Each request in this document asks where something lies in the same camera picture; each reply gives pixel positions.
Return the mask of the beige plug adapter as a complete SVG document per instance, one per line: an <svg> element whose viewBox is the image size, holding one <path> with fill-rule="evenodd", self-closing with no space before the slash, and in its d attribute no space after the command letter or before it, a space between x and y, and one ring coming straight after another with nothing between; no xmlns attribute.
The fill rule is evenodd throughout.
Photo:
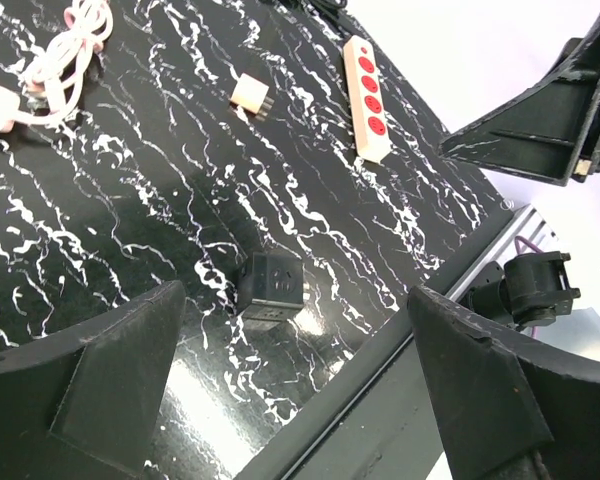
<svg viewBox="0 0 600 480"><path fill-rule="evenodd" d="M269 90L268 85L243 73L238 78L230 96L230 103L233 106L241 107L256 118L264 120L269 115L274 103L269 96Z"/></svg>

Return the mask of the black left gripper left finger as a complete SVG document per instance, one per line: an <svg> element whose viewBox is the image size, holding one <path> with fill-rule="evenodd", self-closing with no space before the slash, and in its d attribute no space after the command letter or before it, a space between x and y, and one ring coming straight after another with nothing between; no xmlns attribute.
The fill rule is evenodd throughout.
<svg viewBox="0 0 600 480"><path fill-rule="evenodd" d="M186 304L166 282L0 352L0 479L137 479Z"/></svg>

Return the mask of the black right arm base joint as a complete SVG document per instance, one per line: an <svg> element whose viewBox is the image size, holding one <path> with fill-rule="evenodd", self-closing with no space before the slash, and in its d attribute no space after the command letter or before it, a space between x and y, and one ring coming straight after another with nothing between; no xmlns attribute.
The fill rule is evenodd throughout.
<svg viewBox="0 0 600 480"><path fill-rule="evenodd" d="M498 324L522 331L553 324L569 315L581 297L570 285L568 253L521 254L501 265L487 263L458 301L465 308Z"/></svg>

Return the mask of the black cube socket adapter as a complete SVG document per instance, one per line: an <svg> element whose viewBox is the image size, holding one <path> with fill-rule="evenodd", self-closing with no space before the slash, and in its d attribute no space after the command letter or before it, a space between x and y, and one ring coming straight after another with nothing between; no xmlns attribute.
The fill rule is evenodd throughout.
<svg viewBox="0 0 600 480"><path fill-rule="evenodd" d="M255 252L237 274L237 313L248 320L279 322L304 308L304 269L299 258Z"/></svg>

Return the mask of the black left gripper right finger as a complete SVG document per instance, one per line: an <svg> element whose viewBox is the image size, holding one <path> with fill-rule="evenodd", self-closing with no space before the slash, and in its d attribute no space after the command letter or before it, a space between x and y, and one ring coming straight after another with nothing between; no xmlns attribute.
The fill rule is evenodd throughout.
<svg viewBox="0 0 600 480"><path fill-rule="evenodd" d="M600 479L600 362L427 288L407 300L455 479Z"/></svg>

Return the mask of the beige red power strip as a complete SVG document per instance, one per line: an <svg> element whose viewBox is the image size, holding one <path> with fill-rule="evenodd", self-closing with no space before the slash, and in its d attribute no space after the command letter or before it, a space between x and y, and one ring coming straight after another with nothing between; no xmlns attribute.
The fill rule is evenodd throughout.
<svg viewBox="0 0 600 480"><path fill-rule="evenodd" d="M343 47L343 61L357 155L380 164L392 143L372 44L352 35Z"/></svg>

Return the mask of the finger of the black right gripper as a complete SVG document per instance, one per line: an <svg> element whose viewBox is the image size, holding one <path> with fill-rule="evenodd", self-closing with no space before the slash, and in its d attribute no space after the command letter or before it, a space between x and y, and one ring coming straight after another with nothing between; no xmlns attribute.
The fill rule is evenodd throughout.
<svg viewBox="0 0 600 480"><path fill-rule="evenodd" d="M600 14L533 87L445 138L439 154L552 185L600 172Z"/></svg>

